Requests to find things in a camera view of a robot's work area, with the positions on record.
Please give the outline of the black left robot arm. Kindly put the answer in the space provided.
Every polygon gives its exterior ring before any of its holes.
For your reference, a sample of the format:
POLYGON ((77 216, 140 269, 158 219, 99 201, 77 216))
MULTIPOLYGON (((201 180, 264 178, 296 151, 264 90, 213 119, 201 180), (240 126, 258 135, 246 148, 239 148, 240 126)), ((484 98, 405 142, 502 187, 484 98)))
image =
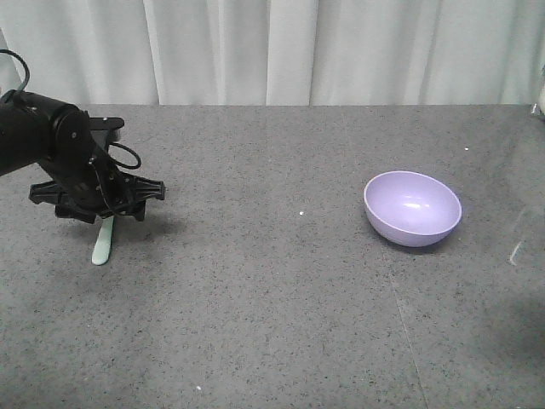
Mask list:
POLYGON ((122 118, 92 118, 73 104, 25 91, 1 99, 1 173, 38 164, 50 181, 34 184, 29 199, 54 206, 59 218, 145 218, 148 199, 164 199, 161 181, 131 175, 109 155, 122 118))

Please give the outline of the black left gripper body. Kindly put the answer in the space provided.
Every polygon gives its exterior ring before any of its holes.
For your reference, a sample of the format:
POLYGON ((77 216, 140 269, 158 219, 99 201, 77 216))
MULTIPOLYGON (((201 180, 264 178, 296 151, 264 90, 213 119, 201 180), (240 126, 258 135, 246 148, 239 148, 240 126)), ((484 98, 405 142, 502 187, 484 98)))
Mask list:
POLYGON ((29 199, 55 206, 59 218, 92 223, 96 217, 132 216, 141 222, 149 199, 165 199, 163 181, 121 171, 128 165, 112 158, 124 121, 117 117, 65 117, 56 125, 28 122, 36 140, 37 164, 51 177, 33 184, 29 199))

